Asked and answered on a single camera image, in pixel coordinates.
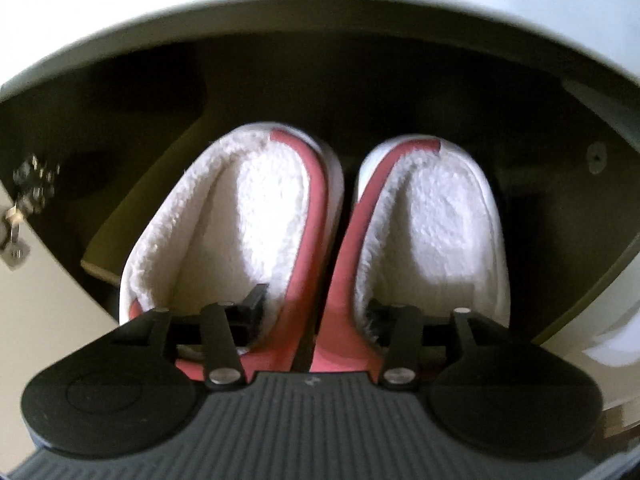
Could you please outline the white cabinet door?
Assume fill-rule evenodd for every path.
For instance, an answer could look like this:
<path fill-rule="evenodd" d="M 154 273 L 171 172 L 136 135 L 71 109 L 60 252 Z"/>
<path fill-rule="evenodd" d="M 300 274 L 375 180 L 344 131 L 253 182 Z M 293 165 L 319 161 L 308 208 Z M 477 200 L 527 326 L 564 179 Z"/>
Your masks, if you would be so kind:
<path fill-rule="evenodd" d="M 29 254 L 15 269 L 1 266 L 1 471 L 35 451 L 21 396 L 56 361 L 114 330 L 117 322 L 68 274 L 28 224 L 20 240 Z"/>

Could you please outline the red grey slipper front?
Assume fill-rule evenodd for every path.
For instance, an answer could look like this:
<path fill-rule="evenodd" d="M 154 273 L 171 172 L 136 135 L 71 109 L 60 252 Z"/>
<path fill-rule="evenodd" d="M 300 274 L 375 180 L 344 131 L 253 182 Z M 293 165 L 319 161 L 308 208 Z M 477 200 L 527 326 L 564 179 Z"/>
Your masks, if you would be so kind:
<path fill-rule="evenodd" d="M 311 361 L 314 373 L 378 376 L 372 301 L 448 318 L 469 308 L 510 322 L 510 286 L 494 194 L 483 170 L 449 141 L 412 134 L 362 162 Z"/>

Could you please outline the metal upper door hinge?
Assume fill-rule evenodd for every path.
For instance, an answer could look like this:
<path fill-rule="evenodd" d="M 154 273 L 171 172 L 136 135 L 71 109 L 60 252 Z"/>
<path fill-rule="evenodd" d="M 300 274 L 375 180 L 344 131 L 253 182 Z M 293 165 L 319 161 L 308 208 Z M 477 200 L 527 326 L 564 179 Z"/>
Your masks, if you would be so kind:
<path fill-rule="evenodd" d="M 21 227 L 50 203 L 60 171 L 59 164 L 39 160 L 35 154 L 13 171 L 16 200 L 1 211 L 1 261 L 9 270 L 16 270 L 29 256 L 30 248 L 21 239 Z"/>

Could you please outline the red grey slipper back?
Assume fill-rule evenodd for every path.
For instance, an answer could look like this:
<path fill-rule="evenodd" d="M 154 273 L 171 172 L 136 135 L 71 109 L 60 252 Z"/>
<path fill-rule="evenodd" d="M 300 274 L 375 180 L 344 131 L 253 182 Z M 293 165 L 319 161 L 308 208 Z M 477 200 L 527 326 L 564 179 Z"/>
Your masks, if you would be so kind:
<path fill-rule="evenodd" d="M 287 372 L 307 333 L 344 195 L 326 142 L 275 122 L 232 130 L 192 162 L 122 271 L 119 322 L 156 308 L 194 315 L 267 287 L 248 376 Z"/>

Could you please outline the red grey slipper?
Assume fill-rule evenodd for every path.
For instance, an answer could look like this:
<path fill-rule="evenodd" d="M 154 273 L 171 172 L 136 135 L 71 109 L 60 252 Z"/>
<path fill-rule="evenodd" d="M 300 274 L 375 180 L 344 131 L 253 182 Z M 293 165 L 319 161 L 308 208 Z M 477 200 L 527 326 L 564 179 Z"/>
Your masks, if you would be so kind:
<path fill-rule="evenodd" d="M 494 194 L 483 170 L 449 141 L 412 134 L 362 162 L 311 361 L 314 373 L 378 376 L 372 301 L 448 318 L 469 308 L 510 322 L 510 286 Z"/>
<path fill-rule="evenodd" d="M 156 308 L 194 315 L 267 287 L 248 376 L 287 372 L 307 333 L 344 195 L 326 142 L 275 122 L 232 130 L 192 162 L 122 271 L 119 322 Z"/>

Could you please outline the dark shoe cabinet shelves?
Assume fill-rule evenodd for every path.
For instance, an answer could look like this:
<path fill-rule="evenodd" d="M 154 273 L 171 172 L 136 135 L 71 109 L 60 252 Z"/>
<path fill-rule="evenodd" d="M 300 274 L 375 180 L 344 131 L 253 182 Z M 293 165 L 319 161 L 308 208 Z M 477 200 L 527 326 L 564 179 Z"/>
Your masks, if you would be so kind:
<path fill-rule="evenodd" d="M 512 323 L 543 340 L 639 252 L 639 87 L 548 32 L 446 4 L 240 0 L 104 30 L 1 88 L 1 181 L 62 167 L 37 233 L 73 276 L 89 240 L 198 118 L 318 136 L 354 170 L 376 144 L 440 136 L 487 174 Z"/>

